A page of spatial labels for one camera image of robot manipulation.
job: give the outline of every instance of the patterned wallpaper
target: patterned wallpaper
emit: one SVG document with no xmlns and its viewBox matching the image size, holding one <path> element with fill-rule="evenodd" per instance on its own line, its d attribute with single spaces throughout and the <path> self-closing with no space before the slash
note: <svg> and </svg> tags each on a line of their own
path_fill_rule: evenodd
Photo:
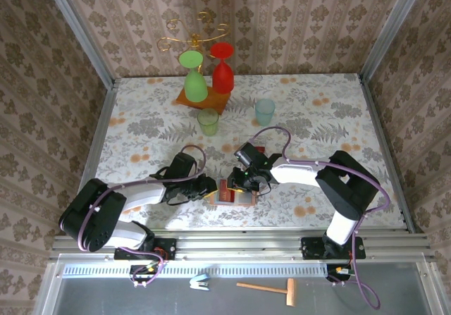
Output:
<svg viewBox="0 0 451 315">
<path fill-rule="evenodd" d="M 225 40 L 237 74 L 358 73 L 396 0 L 72 0 L 115 78 L 186 74 L 183 44 L 161 52 L 161 37 L 186 38 L 166 21 L 201 32 L 199 11 L 230 23 Z M 217 35 L 213 28 L 205 37 Z M 205 61 L 206 73 L 215 64 Z"/>
<path fill-rule="evenodd" d="M 54 0 L 0 0 L 0 314 L 30 314 L 105 89 Z"/>
<path fill-rule="evenodd" d="M 370 88 L 451 295 L 451 0 L 416 0 Z"/>
</svg>

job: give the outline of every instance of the plastic cup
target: plastic cup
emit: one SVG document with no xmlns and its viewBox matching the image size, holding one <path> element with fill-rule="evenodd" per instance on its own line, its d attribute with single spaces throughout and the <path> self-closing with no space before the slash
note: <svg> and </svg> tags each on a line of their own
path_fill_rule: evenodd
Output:
<svg viewBox="0 0 451 315">
<path fill-rule="evenodd" d="M 260 126 L 267 126 L 273 118 L 276 104 L 270 99 L 261 99 L 255 104 L 255 117 Z"/>
<path fill-rule="evenodd" d="M 202 109 L 197 114 L 197 121 L 200 129 L 207 137 L 211 137 L 218 132 L 219 114 L 215 109 Z"/>
</svg>

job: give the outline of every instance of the wooden mallet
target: wooden mallet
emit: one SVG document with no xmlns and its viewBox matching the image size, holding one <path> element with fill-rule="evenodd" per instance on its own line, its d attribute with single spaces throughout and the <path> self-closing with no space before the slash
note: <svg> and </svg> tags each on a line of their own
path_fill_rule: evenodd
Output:
<svg viewBox="0 0 451 315">
<path fill-rule="evenodd" d="M 266 290 L 267 292 L 281 292 L 287 295 L 287 306 L 294 307 L 296 305 L 296 280 L 294 278 L 288 279 L 287 289 L 265 287 L 264 285 L 252 285 L 250 283 L 241 282 L 238 282 L 237 286 L 257 290 Z"/>
</svg>

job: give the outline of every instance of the table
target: table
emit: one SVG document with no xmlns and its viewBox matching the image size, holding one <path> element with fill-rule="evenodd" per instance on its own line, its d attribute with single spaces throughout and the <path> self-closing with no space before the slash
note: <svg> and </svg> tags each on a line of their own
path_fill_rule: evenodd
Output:
<svg viewBox="0 0 451 315">
<path fill-rule="evenodd" d="M 207 84 L 211 78 L 206 77 Z M 111 114 L 96 176 L 108 183 L 141 179 L 164 166 L 186 144 L 197 144 L 207 155 L 206 174 L 227 178 L 239 166 L 233 152 L 246 136 L 261 129 L 255 120 L 256 100 L 276 103 L 272 125 L 292 133 L 288 156 L 327 158 L 343 149 L 372 172 L 393 203 L 369 217 L 363 226 L 405 228 L 376 132 L 355 74 L 235 76 L 235 89 L 219 120 L 218 134 L 203 136 L 198 110 L 177 105 L 184 77 L 122 79 Z M 266 154 L 280 152 L 286 138 L 271 130 Z M 201 154 L 187 150 L 197 159 Z M 380 193 L 371 206 L 383 203 Z M 252 207 L 211 206 L 207 201 L 180 206 L 138 207 L 121 216 L 151 229 L 326 228 L 334 208 L 321 189 L 280 185 Z"/>
</svg>

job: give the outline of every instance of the hammer handle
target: hammer handle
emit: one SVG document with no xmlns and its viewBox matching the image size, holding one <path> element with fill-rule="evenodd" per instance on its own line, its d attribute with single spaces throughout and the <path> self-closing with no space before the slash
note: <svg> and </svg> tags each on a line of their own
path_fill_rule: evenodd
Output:
<svg viewBox="0 0 451 315">
<path fill-rule="evenodd" d="M 251 289 L 257 289 L 257 290 L 265 290 L 267 292 L 281 292 L 282 294 L 286 294 L 288 291 L 286 289 L 279 289 L 279 288 L 272 288 L 272 287 L 265 287 L 264 285 L 252 285 L 250 283 L 237 283 L 238 287 L 244 287 L 244 288 L 251 288 Z"/>
</svg>

